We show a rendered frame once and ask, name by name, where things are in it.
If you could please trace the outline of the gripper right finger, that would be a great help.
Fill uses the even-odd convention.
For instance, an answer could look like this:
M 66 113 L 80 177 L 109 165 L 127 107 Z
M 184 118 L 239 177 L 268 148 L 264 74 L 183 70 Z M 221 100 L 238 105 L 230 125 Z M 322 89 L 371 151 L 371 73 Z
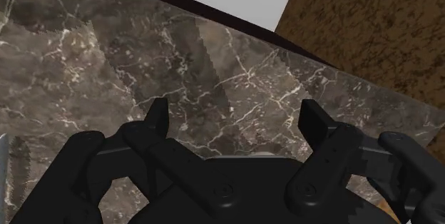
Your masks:
M 445 166 L 406 134 L 373 139 L 333 120 L 312 99 L 302 100 L 298 128 L 312 154 L 286 187 L 297 224 L 445 224 Z M 395 213 L 346 188 L 365 177 Z

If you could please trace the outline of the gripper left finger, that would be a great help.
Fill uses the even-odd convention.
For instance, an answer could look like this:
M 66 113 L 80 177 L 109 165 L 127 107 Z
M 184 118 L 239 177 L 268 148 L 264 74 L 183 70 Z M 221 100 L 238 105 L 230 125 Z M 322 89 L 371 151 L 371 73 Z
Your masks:
M 208 215 L 229 217 L 239 202 L 234 183 L 173 138 L 168 100 L 156 98 L 142 121 L 124 123 L 106 138 L 73 134 L 10 224 L 103 224 L 99 203 L 113 180 L 128 177 L 150 202 L 160 171 Z

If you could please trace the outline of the pale grey object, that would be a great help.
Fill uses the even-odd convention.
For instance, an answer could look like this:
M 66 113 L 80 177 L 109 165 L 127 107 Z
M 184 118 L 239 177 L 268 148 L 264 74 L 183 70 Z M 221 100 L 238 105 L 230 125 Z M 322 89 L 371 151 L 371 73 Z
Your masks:
M 0 224 L 4 223 L 4 197 L 9 159 L 9 140 L 3 133 L 0 135 Z

